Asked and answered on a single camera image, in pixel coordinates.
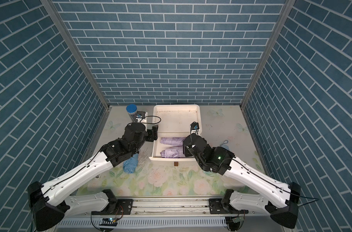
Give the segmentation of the purple umbrella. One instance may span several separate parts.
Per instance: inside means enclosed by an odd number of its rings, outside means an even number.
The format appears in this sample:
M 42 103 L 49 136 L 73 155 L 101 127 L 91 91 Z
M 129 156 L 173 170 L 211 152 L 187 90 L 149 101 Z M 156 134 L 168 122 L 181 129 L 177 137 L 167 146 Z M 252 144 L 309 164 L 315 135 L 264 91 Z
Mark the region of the purple umbrella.
M 162 137 L 160 139 L 160 143 L 164 145 L 180 147 L 183 145 L 183 141 L 185 139 L 185 137 Z
M 185 158 L 183 147 L 170 147 L 166 148 L 160 153 L 162 158 Z

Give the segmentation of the white drawer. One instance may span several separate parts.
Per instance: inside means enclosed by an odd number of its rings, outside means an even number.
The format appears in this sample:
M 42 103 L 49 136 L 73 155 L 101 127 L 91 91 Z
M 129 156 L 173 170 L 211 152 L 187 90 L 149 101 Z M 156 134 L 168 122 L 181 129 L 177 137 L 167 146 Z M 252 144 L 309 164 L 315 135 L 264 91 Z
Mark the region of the white drawer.
M 186 164 L 195 162 L 193 156 L 186 157 L 183 152 L 183 137 L 160 137 L 153 144 L 153 151 L 149 157 L 152 162 L 171 164 L 174 162 Z

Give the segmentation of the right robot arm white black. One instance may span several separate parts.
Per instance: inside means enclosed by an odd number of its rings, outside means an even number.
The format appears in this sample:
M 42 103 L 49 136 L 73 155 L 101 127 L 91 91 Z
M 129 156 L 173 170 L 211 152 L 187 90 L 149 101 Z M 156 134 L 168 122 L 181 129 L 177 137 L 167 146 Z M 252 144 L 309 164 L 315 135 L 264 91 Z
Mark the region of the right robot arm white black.
M 209 199 L 211 214 L 227 214 L 229 231 L 237 231 L 244 218 L 255 213 L 269 216 L 277 224 L 294 229 L 298 219 L 301 187 L 272 179 L 247 165 L 231 151 L 223 147 L 211 147 L 204 138 L 192 133 L 183 141 L 183 153 L 193 156 L 202 170 L 220 174 L 236 180 L 254 190 L 255 194 L 244 194 L 227 189 L 223 198 Z

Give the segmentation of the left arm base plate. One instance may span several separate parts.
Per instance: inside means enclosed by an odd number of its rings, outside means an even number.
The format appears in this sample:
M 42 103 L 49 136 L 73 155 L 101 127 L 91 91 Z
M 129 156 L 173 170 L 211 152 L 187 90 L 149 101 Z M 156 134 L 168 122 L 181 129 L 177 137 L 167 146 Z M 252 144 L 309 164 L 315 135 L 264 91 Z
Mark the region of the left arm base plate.
M 110 202 L 102 211 L 92 211 L 92 215 L 130 215 L 133 199 L 119 199 L 115 203 Z

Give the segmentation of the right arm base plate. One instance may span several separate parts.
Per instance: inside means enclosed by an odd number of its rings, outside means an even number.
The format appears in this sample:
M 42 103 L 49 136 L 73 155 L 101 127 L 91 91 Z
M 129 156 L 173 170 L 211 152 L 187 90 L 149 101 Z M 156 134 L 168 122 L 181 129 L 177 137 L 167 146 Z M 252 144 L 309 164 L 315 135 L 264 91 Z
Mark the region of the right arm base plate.
M 210 214 L 248 214 L 248 210 L 237 210 L 233 208 L 227 201 L 222 198 L 209 199 Z

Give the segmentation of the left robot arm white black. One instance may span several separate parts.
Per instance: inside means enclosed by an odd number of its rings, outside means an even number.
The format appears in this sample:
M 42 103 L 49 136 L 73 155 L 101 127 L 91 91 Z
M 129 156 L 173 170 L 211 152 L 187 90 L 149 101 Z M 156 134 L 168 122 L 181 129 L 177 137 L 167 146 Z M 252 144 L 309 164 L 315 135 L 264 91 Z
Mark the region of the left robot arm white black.
M 96 215 L 116 213 L 118 200 L 109 189 L 80 197 L 72 193 L 139 153 L 145 142 L 154 142 L 157 138 L 158 125 L 147 129 L 143 123 L 130 123 L 122 137 L 103 145 L 98 153 L 69 172 L 45 183 L 31 183 L 27 188 L 28 203 L 36 230 L 49 230 L 67 216 L 89 211 Z

